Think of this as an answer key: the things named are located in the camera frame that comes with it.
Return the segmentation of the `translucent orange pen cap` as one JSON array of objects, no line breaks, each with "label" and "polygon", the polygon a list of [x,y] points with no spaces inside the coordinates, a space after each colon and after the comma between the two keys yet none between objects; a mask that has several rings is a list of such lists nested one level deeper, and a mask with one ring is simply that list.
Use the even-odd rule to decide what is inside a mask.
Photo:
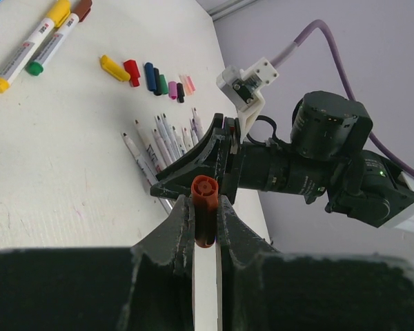
[{"label": "translucent orange pen cap", "polygon": [[186,96],[190,96],[193,94],[193,89],[191,88],[191,85],[188,82],[188,77],[184,74],[179,75],[180,81],[183,85],[184,92]]}]

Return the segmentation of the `red capped pen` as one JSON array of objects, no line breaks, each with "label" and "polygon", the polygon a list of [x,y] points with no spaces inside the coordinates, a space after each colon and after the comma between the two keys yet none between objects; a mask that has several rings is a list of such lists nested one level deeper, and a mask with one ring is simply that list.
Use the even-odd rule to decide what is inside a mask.
[{"label": "red capped pen", "polygon": [[164,158],[165,164],[167,166],[170,166],[173,163],[173,158],[170,155],[168,148],[166,147],[164,139],[161,137],[158,129],[153,129],[152,133],[155,139],[155,143],[157,144],[157,147],[159,148],[159,151]]}]

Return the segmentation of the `purple capped marker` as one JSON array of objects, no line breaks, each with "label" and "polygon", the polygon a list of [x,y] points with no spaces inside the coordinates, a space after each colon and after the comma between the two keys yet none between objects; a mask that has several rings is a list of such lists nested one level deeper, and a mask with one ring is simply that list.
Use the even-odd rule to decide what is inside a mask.
[{"label": "purple capped marker", "polygon": [[190,132],[187,130],[187,128],[183,128],[182,133],[186,149],[191,150],[193,148],[193,142],[190,136]]}]

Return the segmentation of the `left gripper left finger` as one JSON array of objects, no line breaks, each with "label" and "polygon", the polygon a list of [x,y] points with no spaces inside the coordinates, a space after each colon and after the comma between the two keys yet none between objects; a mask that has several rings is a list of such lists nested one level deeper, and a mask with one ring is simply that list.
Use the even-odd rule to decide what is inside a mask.
[{"label": "left gripper left finger", "polygon": [[194,207],[131,247],[0,250],[0,330],[193,330]]}]

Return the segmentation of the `purple marker cap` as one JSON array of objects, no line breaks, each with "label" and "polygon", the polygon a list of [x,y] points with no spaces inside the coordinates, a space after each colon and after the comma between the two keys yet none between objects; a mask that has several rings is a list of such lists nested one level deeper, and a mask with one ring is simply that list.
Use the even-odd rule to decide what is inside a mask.
[{"label": "purple marker cap", "polygon": [[168,83],[168,96],[175,100],[178,97],[178,89],[177,89],[177,82],[176,81],[170,81]]}]

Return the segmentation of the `yellow marker cap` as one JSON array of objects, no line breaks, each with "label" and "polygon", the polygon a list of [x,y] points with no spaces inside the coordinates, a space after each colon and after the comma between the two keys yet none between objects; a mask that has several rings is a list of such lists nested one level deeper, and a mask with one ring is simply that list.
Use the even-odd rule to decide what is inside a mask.
[{"label": "yellow marker cap", "polygon": [[100,66],[101,68],[107,72],[109,75],[117,79],[118,81],[129,81],[130,74],[125,71],[121,66],[115,63],[110,57],[107,55],[103,55],[100,58]]}]

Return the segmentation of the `black marker cap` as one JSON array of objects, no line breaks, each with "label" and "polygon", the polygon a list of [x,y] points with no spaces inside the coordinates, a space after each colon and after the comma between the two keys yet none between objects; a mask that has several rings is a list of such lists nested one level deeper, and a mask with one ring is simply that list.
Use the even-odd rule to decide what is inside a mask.
[{"label": "black marker cap", "polygon": [[160,79],[160,72],[158,68],[154,68],[154,76],[155,76],[155,96],[161,96],[162,95],[162,87],[161,87],[161,79]]}]

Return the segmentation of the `red pen cap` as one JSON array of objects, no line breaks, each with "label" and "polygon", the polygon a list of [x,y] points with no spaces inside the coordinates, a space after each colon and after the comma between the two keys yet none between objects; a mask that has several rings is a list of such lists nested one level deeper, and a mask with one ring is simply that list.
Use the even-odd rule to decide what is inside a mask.
[{"label": "red pen cap", "polygon": [[133,59],[124,61],[124,69],[130,75],[130,85],[134,88],[140,86],[139,79],[141,77],[137,62]]}]

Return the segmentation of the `blue capped pen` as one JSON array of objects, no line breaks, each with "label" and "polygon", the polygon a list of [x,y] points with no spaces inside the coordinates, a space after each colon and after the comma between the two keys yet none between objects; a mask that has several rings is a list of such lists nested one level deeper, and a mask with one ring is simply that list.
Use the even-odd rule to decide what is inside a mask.
[{"label": "blue capped pen", "polygon": [[168,133],[165,129],[163,121],[161,120],[160,116],[156,116],[155,121],[156,121],[156,124],[157,124],[159,134],[161,135],[161,137],[164,141],[164,145],[166,146],[166,148],[168,150],[168,153],[170,155],[170,159],[171,159],[172,162],[175,162],[177,160],[177,155],[174,152],[172,143],[170,141],[170,137],[168,136]]}]

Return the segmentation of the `black pen cap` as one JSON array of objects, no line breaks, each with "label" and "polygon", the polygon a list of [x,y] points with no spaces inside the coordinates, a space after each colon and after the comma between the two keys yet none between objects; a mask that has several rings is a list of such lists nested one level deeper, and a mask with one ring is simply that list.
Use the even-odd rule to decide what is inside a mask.
[{"label": "black pen cap", "polygon": [[184,86],[182,83],[177,83],[177,101],[179,103],[185,102],[185,92],[184,92]]}]

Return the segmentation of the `green marker cap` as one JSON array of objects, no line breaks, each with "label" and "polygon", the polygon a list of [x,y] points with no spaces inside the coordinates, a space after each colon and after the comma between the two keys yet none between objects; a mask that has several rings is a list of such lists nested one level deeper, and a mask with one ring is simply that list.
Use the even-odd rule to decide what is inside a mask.
[{"label": "green marker cap", "polygon": [[161,87],[161,93],[163,95],[168,94],[169,93],[168,83],[163,74],[159,75],[159,82],[160,82],[160,87]]}]

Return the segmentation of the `grey purple pen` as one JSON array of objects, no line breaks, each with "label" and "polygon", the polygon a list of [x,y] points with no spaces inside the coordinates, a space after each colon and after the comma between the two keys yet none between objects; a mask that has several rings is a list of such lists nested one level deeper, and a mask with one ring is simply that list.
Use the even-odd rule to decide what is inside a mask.
[{"label": "grey purple pen", "polygon": [[191,119],[190,120],[190,134],[191,134],[191,139],[193,141],[193,145],[197,145],[199,143],[199,139],[197,136],[197,129],[196,129],[196,125],[195,125],[195,120]]}]

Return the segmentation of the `pink capped marker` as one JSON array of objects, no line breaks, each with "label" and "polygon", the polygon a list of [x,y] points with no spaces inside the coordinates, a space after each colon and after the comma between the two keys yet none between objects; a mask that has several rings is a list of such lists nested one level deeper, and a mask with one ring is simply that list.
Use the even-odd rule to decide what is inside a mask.
[{"label": "pink capped marker", "polygon": [[192,112],[193,112],[193,123],[194,123],[194,127],[195,127],[195,130],[196,130],[196,133],[197,133],[197,138],[201,139],[201,138],[204,137],[205,131],[204,131],[203,125],[201,123],[201,119],[200,119],[200,117],[197,113],[197,109],[193,108]]}]

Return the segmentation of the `brown marker cap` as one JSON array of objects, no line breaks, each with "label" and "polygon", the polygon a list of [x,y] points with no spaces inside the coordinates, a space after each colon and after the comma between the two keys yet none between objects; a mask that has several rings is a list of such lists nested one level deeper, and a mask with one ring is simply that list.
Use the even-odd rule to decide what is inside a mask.
[{"label": "brown marker cap", "polygon": [[192,203],[195,209],[195,242],[200,248],[215,243],[219,186],[216,180],[205,175],[194,178],[191,185]]}]

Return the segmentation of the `pink marker cap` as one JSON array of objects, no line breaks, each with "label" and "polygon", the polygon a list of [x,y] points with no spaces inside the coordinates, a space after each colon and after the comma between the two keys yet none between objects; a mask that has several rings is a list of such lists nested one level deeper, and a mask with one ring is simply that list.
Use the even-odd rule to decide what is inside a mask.
[{"label": "pink marker cap", "polygon": [[187,77],[186,77],[186,79],[187,79],[188,85],[189,85],[189,87],[190,87],[190,90],[191,90],[192,92],[196,91],[196,87],[195,87],[195,85],[194,85],[194,83],[193,83],[192,78],[191,78],[190,76],[187,76]]}]

